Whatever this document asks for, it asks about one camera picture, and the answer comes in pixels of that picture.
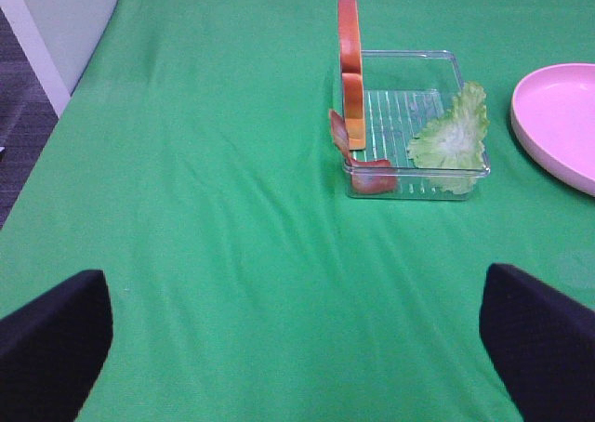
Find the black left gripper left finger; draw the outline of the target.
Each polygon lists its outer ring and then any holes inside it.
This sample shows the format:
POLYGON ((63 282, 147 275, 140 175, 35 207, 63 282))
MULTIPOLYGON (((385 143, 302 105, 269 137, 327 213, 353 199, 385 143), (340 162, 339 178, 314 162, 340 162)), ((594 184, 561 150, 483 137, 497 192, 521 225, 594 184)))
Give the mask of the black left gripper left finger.
POLYGON ((1 419, 74 421, 108 356, 112 304, 83 270, 1 319, 1 419))

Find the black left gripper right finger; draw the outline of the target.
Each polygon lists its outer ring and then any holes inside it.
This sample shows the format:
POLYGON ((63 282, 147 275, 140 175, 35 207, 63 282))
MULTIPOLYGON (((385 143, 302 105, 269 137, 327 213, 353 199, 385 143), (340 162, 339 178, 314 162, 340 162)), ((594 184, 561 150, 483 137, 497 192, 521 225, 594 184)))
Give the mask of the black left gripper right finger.
POLYGON ((523 420, 593 420, 593 310, 513 265, 493 264, 479 333, 523 420))

